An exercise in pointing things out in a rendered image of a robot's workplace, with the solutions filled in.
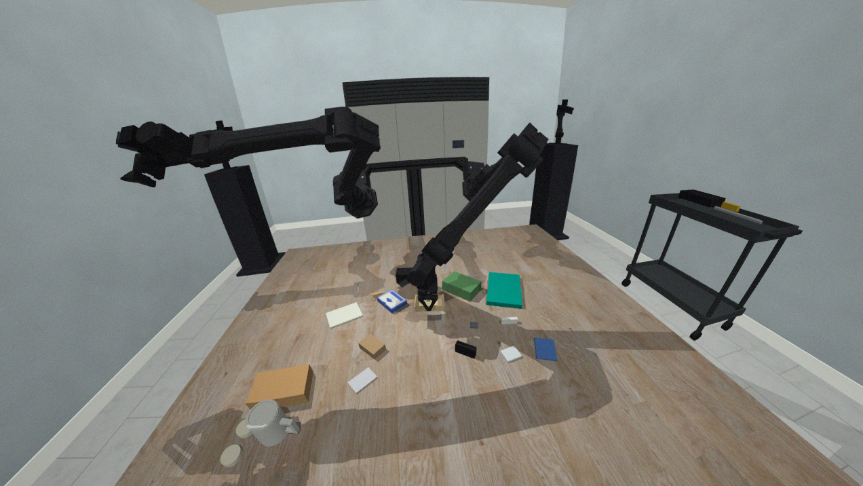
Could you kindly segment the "teal flat rectangular slab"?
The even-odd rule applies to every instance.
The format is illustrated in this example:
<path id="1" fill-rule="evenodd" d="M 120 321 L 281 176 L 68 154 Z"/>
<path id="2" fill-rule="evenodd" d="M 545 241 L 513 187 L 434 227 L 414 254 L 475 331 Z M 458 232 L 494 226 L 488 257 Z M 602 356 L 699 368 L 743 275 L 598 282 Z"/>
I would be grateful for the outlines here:
<path id="1" fill-rule="evenodd" d="M 489 272 L 486 305 L 522 309 L 520 274 Z"/>

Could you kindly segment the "green rectangular block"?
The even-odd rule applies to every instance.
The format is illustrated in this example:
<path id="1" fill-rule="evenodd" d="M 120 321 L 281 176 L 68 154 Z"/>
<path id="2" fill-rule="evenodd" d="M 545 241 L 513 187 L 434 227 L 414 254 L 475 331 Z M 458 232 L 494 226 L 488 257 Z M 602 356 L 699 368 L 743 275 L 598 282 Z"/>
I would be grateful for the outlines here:
<path id="1" fill-rule="evenodd" d="M 466 301 L 472 301 L 481 291 L 481 280 L 453 272 L 443 280 L 443 291 L 452 293 Z"/>

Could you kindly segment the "wooden ball-in-hole puzzle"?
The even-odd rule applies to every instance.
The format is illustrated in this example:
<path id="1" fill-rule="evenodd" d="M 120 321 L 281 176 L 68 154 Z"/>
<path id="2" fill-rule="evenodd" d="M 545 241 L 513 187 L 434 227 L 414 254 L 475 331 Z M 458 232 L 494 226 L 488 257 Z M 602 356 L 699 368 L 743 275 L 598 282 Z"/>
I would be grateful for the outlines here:
<path id="1" fill-rule="evenodd" d="M 444 293 L 440 293 L 440 295 L 438 295 L 438 300 L 437 300 L 437 302 L 435 302 L 434 307 L 431 309 L 431 311 L 426 311 L 426 309 L 424 308 L 424 305 L 422 305 L 420 303 L 420 301 L 418 301 L 417 296 L 418 295 L 415 295 L 415 312 L 444 311 Z M 429 307 L 429 305 L 431 305 L 432 301 L 424 301 L 424 302 L 426 302 L 426 305 Z"/>

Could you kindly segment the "beige round disc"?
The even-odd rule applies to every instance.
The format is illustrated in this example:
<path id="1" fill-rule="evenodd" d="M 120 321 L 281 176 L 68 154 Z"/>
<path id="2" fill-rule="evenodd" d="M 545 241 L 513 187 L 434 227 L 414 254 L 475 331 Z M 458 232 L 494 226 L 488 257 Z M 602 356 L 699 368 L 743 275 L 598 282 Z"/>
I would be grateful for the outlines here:
<path id="1" fill-rule="evenodd" d="M 252 433 L 246 427 L 246 419 L 242 420 L 242 422 L 240 422 L 240 424 L 238 424 L 236 432 L 237 432 L 238 437 L 240 437 L 240 438 L 250 437 L 250 435 Z"/>
<path id="2" fill-rule="evenodd" d="M 236 465 L 242 457 L 242 448 L 239 445 L 228 446 L 221 455 L 221 464 L 225 467 Z"/>

